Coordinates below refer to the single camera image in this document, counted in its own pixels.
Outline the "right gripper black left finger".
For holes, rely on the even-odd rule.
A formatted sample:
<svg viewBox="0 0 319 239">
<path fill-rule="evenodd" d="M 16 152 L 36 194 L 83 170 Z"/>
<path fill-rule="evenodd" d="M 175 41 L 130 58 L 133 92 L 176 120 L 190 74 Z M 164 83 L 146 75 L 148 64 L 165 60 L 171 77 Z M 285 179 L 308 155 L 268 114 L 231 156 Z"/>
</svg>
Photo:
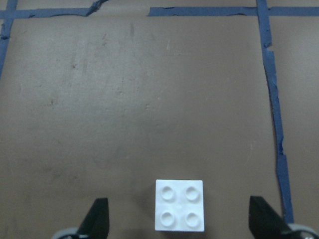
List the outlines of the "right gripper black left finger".
<svg viewBox="0 0 319 239">
<path fill-rule="evenodd" d="M 106 239 L 109 234 L 109 204 L 107 198 L 94 201 L 76 231 L 77 239 Z"/>
</svg>

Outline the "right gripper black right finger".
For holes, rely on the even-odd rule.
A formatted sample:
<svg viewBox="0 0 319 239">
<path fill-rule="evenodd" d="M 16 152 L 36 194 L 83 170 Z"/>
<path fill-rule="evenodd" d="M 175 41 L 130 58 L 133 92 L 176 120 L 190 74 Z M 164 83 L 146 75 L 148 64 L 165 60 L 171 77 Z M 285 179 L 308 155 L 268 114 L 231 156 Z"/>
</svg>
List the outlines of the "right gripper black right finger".
<svg viewBox="0 0 319 239">
<path fill-rule="evenodd" d="M 290 239 L 293 232 L 261 196 L 250 197 L 248 223 L 255 239 Z"/>
</svg>

